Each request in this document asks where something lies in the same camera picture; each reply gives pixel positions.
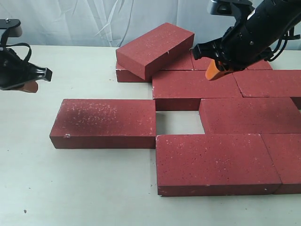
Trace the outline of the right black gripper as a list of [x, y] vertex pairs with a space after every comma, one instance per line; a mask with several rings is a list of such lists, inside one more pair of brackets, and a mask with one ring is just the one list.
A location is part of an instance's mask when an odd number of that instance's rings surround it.
[[242, 71], [261, 60], [271, 62], [283, 52], [288, 41], [301, 38], [294, 33], [301, 21], [299, 0], [264, 0], [249, 15], [234, 18], [235, 25], [222, 38], [198, 43], [192, 49], [195, 60], [213, 59], [205, 73], [209, 81]]

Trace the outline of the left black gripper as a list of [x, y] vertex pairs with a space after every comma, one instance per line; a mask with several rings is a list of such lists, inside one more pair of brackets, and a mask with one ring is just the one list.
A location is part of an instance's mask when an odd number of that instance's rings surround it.
[[0, 47], [0, 89], [18, 90], [26, 93], [36, 93], [39, 89], [37, 80], [51, 82], [52, 71], [29, 63], [32, 54], [30, 46], [24, 59], [21, 59], [11, 48]]

